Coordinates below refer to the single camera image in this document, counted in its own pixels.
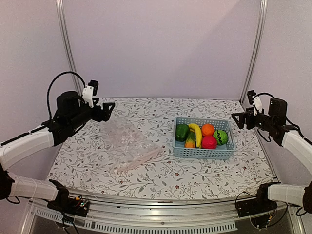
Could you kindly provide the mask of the light blue perforated basket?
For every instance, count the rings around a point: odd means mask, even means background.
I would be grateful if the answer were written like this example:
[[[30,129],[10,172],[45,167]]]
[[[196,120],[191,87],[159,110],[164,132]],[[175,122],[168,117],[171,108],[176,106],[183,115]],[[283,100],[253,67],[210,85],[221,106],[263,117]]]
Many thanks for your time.
[[[212,124],[216,130],[224,130],[228,135],[228,142],[224,145],[217,146],[216,149],[197,149],[185,148],[185,142],[176,140],[176,126],[178,124],[195,123],[200,127],[203,124]],[[175,157],[196,158],[196,159],[218,159],[228,160],[236,151],[234,136],[232,133],[231,123],[224,119],[209,118],[191,118],[191,117],[175,117],[173,131],[173,153]]]

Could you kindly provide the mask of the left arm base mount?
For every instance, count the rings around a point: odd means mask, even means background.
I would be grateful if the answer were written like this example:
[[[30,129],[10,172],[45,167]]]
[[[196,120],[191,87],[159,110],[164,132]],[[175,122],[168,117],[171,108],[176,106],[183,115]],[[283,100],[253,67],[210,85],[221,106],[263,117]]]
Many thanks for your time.
[[[47,208],[58,211],[60,213],[86,217],[89,211],[89,199],[79,195],[75,198],[69,197],[68,189],[56,180],[49,180],[55,185],[58,193],[54,200],[48,201]]]

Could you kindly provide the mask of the clear zip top bag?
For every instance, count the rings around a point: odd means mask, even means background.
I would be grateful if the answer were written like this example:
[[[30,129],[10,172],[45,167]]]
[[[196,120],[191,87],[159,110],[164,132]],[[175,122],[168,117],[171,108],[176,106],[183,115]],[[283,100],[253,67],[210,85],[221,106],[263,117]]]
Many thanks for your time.
[[[120,173],[158,156],[161,147],[148,140],[129,120],[113,117],[101,123],[99,134],[104,146],[102,151],[108,157],[112,173]]]

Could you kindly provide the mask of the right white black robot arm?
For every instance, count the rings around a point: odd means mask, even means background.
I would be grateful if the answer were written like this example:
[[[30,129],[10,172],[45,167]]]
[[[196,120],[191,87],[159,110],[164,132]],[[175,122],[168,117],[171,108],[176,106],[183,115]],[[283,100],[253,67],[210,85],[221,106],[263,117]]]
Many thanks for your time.
[[[245,112],[231,114],[239,129],[250,130],[258,128],[268,132],[270,139],[292,153],[308,170],[312,172],[312,142],[301,133],[300,128],[290,123],[286,117],[287,102],[272,97],[269,110],[264,114],[259,96],[250,98],[251,108]],[[271,201],[284,202],[312,212],[312,185],[287,185],[281,183],[265,183],[259,186],[252,208],[261,213],[271,204]]]

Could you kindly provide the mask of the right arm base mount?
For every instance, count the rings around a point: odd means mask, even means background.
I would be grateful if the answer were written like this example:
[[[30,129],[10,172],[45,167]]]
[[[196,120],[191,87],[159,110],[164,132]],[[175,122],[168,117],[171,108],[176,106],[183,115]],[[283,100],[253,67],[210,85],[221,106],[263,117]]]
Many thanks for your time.
[[[276,217],[277,203],[268,199],[268,188],[278,182],[261,184],[257,189],[256,195],[248,192],[241,192],[235,199],[235,208],[239,217],[258,215],[267,212],[266,215],[258,216],[251,219],[251,223],[258,229],[268,228],[272,220]],[[246,194],[251,199],[238,201],[240,195]]]

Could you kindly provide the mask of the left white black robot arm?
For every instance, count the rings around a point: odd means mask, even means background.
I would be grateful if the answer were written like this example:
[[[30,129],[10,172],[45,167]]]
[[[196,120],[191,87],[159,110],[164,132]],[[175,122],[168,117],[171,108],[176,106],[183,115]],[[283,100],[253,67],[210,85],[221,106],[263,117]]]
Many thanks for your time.
[[[53,203],[63,212],[73,204],[68,190],[57,181],[36,180],[15,174],[8,169],[17,162],[41,150],[58,146],[78,133],[90,121],[110,119],[115,103],[98,104],[93,91],[83,95],[67,91],[57,97],[54,116],[39,127],[7,140],[0,145],[0,198],[41,198]]]

